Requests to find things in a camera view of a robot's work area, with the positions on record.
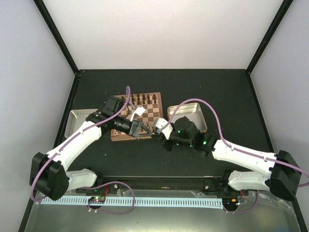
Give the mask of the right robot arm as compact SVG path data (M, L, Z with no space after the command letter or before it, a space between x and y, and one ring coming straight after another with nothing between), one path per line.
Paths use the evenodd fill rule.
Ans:
M201 132L185 116L174 123L159 118L154 126L167 151L171 151L174 145L184 145L202 157L212 155L215 160L246 168L246 172L231 171L228 178L219 183L223 194L230 195L235 190L262 190L286 201L295 200L301 172L290 153L281 150L276 154L236 147L236 144Z

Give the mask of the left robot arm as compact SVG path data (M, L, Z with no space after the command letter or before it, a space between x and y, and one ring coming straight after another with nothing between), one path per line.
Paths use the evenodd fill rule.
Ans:
M128 100L111 96L105 105L92 112L81 127L67 140L46 154L37 153L31 163L31 191L39 191L44 197L58 200L67 191L79 188L98 193L104 182L90 169L69 171L73 161L107 131L117 130L138 138L152 135L142 122L120 116Z

